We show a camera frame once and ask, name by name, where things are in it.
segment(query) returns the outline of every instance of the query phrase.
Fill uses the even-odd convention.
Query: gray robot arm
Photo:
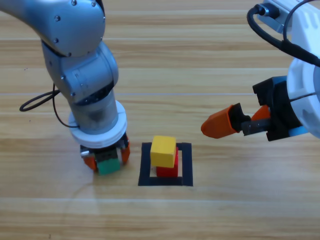
[[[97,135],[112,129],[118,119],[113,91],[118,66],[102,41],[102,1],[1,0],[0,11],[39,35],[47,71],[67,99],[79,130]]]
[[[103,6],[91,0],[2,0],[0,11],[29,25],[57,54],[80,57],[105,32]]]

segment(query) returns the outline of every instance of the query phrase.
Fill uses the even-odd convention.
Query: orange gripper pad
[[[129,156],[130,156],[130,142],[129,142],[127,148],[121,150],[121,156],[122,156],[123,164],[126,164],[128,162]]]
[[[231,134],[237,133],[232,128],[229,111],[233,107],[230,107],[212,114],[201,126],[201,131],[204,135],[214,139],[220,139]]]
[[[261,120],[261,119],[269,119],[270,112],[269,107],[267,105],[263,105],[251,118],[252,121]]]
[[[96,158],[94,156],[88,156],[83,159],[84,163],[91,168],[93,171],[97,171],[97,163],[96,163]]]

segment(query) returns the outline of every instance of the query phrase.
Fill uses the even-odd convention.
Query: table surface
[[[128,165],[108,176],[83,163],[51,102],[19,112],[52,80],[38,36],[0,13],[0,239],[319,240],[318,139],[200,131],[231,104],[252,115],[252,86],[287,74],[292,58],[247,25],[259,2],[103,2],[131,141]],[[66,121],[68,104],[56,101]],[[192,143],[193,187],[138,186],[142,143],[154,135]]]

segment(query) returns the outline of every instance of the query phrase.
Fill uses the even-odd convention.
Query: green block
[[[120,170],[120,161],[117,158],[97,162],[98,172],[100,175],[112,174]]]

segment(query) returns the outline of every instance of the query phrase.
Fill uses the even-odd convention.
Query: white ring
[[[116,125],[109,131],[102,134],[87,134],[79,128],[70,128],[71,134],[75,141],[90,149],[101,149],[109,147],[118,142],[127,131],[127,114],[122,104],[116,101],[118,111],[118,121]],[[76,120],[73,113],[69,116],[69,125],[76,126]]]

